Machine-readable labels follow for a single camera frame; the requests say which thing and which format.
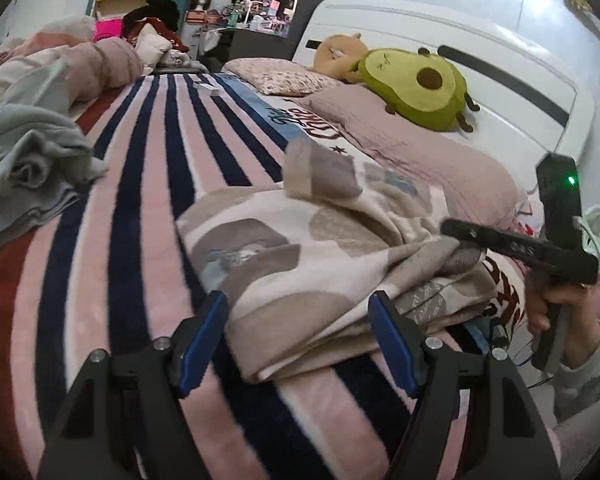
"metal screw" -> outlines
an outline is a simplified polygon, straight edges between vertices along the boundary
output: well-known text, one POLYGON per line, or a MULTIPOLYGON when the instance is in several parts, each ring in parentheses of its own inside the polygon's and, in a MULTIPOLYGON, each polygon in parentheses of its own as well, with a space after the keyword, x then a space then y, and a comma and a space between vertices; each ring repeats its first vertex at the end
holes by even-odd
POLYGON ((491 355, 496 361, 504 361, 508 357, 507 351, 504 348, 494 348, 491 350, 491 355))
POLYGON ((427 348, 431 348, 432 350, 440 350, 442 348, 442 340, 437 337, 427 337, 424 340, 424 344, 427 345, 427 348))
POLYGON ((89 354, 89 361, 92 363, 99 363, 100 361, 104 361, 104 358, 107 356, 107 351, 102 348, 98 348, 89 354))
POLYGON ((171 348, 171 339, 162 336, 154 341, 154 348, 159 351, 168 350, 171 348))

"green avocado pillow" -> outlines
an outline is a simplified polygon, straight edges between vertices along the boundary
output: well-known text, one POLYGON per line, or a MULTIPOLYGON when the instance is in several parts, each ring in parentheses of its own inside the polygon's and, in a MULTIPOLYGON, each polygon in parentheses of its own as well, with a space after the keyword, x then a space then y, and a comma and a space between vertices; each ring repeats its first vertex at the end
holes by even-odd
POLYGON ((445 58, 421 48, 417 54, 398 48, 371 50, 353 68, 362 81, 387 103, 388 113, 398 112, 412 123, 444 132, 458 124, 474 129, 462 112, 467 105, 480 107, 467 93, 466 81, 445 58))

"hand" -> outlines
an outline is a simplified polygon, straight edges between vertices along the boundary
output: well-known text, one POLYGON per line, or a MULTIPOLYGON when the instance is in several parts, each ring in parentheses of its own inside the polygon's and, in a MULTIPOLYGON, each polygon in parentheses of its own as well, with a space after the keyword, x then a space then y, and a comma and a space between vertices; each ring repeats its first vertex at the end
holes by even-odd
POLYGON ((600 344, 600 322, 589 289, 566 283, 534 290, 527 283, 525 296, 528 330, 533 335, 549 330, 547 303, 569 304, 573 307, 562 362, 572 369, 586 363, 600 344))

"floral pillow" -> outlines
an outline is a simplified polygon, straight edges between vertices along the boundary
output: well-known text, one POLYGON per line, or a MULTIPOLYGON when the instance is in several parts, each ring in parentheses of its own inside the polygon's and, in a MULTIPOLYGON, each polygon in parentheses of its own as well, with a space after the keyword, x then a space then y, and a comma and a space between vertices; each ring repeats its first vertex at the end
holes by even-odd
POLYGON ((312 72, 287 59, 269 57, 232 59, 222 70, 233 72, 264 95, 302 97, 342 85, 336 79, 312 72))

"brown plush leg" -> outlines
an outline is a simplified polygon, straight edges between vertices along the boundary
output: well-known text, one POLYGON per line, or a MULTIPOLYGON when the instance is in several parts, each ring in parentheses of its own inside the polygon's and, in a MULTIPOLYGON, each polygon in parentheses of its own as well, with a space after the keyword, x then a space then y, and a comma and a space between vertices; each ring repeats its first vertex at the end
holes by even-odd
POLYGON ((472 112, 480 111, 480 106, 474 103, 474 100, 471 99, 471 96, 467 92, 464 93, 464 102, 466 103, 469 110, 471 110, 472 112))
POLYGON ((466 119, 464 118, 464 115, 462 115, 462 112, 458 112, 456 114, 456 119, 458 119, 458 124, 460 124, 460 127, 462 128, 462 130, 464 132, 467 132, 468 134, 470 134, 473 130, 474 127, 471 126, 466 119))

